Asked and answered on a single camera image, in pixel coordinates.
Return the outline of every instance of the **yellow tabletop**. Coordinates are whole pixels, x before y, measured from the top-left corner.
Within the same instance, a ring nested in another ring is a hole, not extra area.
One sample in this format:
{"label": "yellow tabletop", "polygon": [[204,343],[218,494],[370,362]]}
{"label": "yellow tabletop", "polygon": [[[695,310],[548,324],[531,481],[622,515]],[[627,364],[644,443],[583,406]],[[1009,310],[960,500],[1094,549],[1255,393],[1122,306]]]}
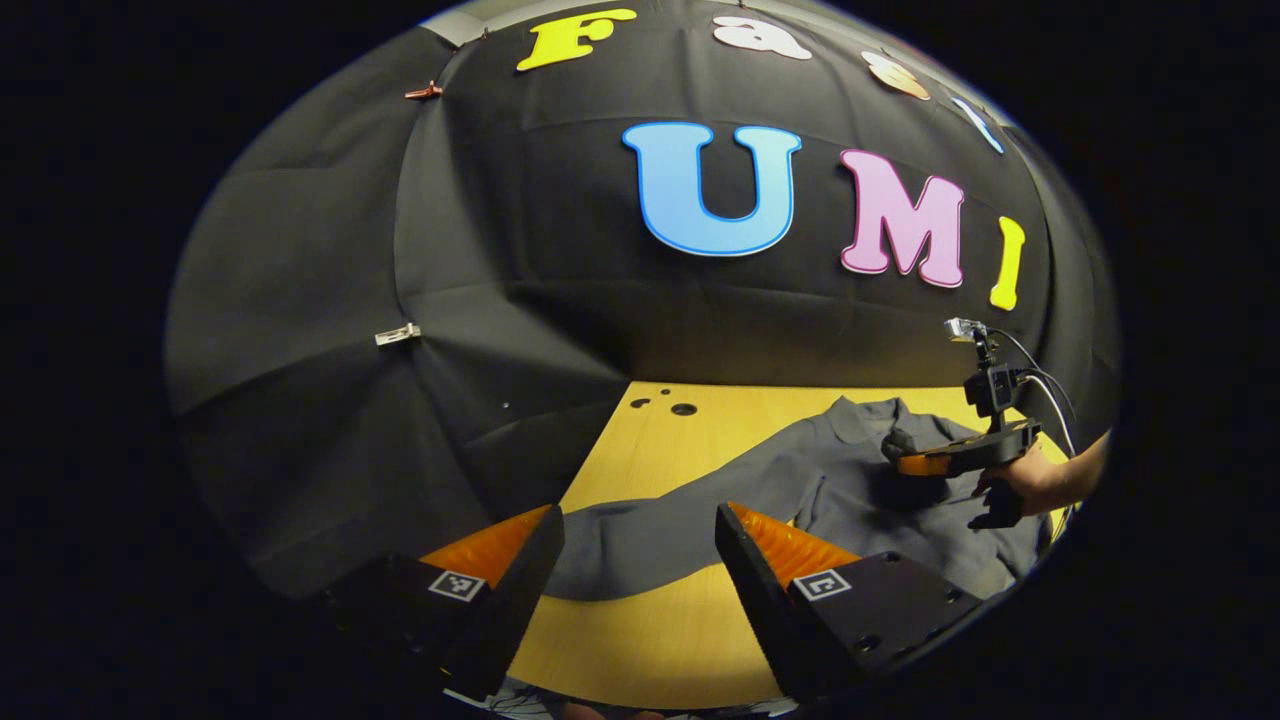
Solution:
{"label": "yellow tabletop", "polygon": [[[669,389],[668,395],[662,395]],[[719,469],[769,436],[826,413],[840,397],[901,397],[911,413],[986,430],[964,388],[794,388],[634,382],[573,483],[567,514],[659,497]],[[649,402],[632,407],[631,402]],[[678,402],[692,415],[676,415]],[[1006,418],[1021,419],[1015,411]],[[1066,457],[1044,438],[1055,462]],[[543,597],[508,674],[557,693],[632,707],[707,708],[780,697],[723,564],[636,596],[582,602]]]}

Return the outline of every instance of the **wooden table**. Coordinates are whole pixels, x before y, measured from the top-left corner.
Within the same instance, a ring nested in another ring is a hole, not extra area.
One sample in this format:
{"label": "wooden table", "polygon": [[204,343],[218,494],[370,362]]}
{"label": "wooden table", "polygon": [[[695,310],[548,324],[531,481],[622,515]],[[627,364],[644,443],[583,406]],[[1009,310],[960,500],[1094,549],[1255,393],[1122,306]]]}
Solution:
{"label": "wooden table", "polygon": [[[662,395],[669,389],[669,395]],[[787,388],[634,382],[561,500],[572,512],[659,497],[845,396],[901,397],[918,414],[984,430],[964,388]],[[649,398],[632,407],[631,402]],[[671,407],[687,402],[694,415]],[[1006,418],[1021,419],[1014,410]],[[1066,457],[1044,438],[1046,455]],[[581,602],[543,597],[508,674],[567,696],[632,707],[707,708],[782,694],[723,564],[636,596]]]}

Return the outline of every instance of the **human hand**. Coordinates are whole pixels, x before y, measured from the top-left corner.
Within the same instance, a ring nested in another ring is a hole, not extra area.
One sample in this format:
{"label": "human hand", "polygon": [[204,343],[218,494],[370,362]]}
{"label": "human hand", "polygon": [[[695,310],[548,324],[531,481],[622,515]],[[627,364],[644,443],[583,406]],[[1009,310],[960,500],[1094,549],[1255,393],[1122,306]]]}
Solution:
{"label": "human hand", "polygon": [[[996,479],[1007,482],[1009,488],[1023,498],[1024,518],[1071,503],[1065,465],[1050,461],[1041,450],[1039,441],[1018,460],[983,470],[970,497],[986,492]],[[989,506],[991,496],[983,498],[982,503]]]}
{"label": "human hand", "polygon": [[[564,720],[604,720],[604,716],[585,705],[576,702],[564,703]],[[631,720],[667,720],[662,715],[645,710],[636,712]]]}

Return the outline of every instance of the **gray shirt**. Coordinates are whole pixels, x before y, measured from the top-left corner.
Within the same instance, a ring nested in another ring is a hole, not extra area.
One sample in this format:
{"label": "gray shirt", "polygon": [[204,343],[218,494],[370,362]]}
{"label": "gray shirt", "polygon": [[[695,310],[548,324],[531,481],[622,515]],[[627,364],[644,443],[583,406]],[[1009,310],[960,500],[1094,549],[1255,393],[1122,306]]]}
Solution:
{"label": "gray shirt", "polygon": [[900,398],[855,404],[841,397],[822,415],[792,423],[662,497],[567,514],[564,550],[544,592],[614,600],[721,562],[714,519],[726,501],[795,520],[796,528],[859,556],[897,551],[980,598],[1025,577],[1048,546],[1048,516],[969,529],[969,520],[986,512],[982,497],[969,497],[979,473],[947,480],[899,475],[881,452],[893,427],[919,448],[977,434],[943,418],[915,415]]}

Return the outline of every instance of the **blue letter u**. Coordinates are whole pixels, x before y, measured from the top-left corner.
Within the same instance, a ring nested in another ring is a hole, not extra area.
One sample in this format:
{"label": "blue letter u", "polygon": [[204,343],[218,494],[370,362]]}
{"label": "blue letter u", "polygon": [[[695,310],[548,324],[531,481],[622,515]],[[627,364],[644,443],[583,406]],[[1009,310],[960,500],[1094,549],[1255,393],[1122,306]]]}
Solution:
{"label": "blue letter u", "polygon": [[644,222],[658,240],[694,255],[759,252],[791,228],[791,154],[800,149],[800,137],[777,128],[737,128],[733,140],[751,150],[755,163],[755,209],[735,220],[712,215],[703,205],[699,150],[712,137],[710,128],[695,123],[645,123],[622,133],[639,159]]}

